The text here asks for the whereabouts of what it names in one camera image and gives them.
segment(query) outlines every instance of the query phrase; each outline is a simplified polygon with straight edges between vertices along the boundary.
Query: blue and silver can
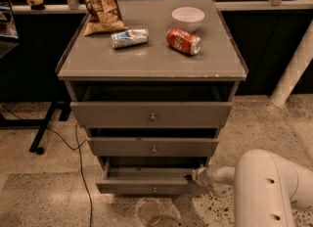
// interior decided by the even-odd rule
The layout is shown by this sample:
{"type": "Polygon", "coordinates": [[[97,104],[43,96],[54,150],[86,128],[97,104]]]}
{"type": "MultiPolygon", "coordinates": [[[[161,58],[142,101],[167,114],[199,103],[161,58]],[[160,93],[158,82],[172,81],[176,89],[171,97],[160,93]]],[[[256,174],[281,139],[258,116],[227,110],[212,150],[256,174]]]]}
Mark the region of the blue and silver can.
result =
{"type": "Polygon", "coordinates": [[[111,34],[114,49],[147,43],[149,33],[147,28],[127,29],[111,34]]]}

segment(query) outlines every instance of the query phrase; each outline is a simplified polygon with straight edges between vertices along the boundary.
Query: chip bag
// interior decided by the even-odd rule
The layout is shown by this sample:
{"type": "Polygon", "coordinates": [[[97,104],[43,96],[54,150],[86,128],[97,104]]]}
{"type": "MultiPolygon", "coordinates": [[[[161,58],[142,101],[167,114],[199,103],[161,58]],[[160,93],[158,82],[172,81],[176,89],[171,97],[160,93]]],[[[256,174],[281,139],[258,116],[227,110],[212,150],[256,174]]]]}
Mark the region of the chip bag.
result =
{"type": "Polygon", "coordinates": [[[91,18],[84,35],[126,29],[116,0],[84,0],[91,18]]]}

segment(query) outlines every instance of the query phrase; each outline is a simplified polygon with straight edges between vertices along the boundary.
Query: soda can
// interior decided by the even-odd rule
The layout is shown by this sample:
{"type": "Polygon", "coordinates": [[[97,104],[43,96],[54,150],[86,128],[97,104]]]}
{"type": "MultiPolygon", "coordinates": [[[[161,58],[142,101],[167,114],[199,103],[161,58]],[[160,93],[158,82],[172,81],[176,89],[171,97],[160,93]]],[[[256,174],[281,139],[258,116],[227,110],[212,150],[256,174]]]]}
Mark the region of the soda can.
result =
{"type": "Polygon", "coordinates": [[[167,43],[174,49],[189,55],[195,55],[201,49],[201,38],[178,28],[169,29],[167,43]]]}
{"type": "Polygon", "coordinates": [[[146,43],[149,40],[147,28],[127,29],[111,34],[114,49],[146,43]]]}

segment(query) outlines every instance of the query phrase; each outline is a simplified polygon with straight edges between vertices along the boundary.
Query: white pole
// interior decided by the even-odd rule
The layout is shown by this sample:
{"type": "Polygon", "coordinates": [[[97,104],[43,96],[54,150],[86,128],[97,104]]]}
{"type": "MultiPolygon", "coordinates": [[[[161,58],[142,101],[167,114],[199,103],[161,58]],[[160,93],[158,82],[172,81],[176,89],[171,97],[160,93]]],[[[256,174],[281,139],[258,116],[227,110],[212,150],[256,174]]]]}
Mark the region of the white pole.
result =
{"type": "Polygon", "coordinates": [[[313,59],[313,21],[303,35],[300,44],[295,50],[293,57],[285,69],[280,81],[271,95],[274,105],[282,106],[291,94],[299,78],[313,59]]]}

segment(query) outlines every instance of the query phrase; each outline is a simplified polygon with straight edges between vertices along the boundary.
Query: red can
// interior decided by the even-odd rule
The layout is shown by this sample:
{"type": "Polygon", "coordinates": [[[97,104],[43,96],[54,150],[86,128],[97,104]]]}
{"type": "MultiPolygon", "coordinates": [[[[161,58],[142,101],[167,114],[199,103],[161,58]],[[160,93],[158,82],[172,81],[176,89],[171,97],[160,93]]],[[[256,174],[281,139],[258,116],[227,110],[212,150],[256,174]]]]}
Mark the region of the red can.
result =
{"type": "Polygon", "coordinates": [[[201,48],[200,37],[178,28],[168,30],[166,41],[174,49],[190,55],[195,55],[201,48]]]}

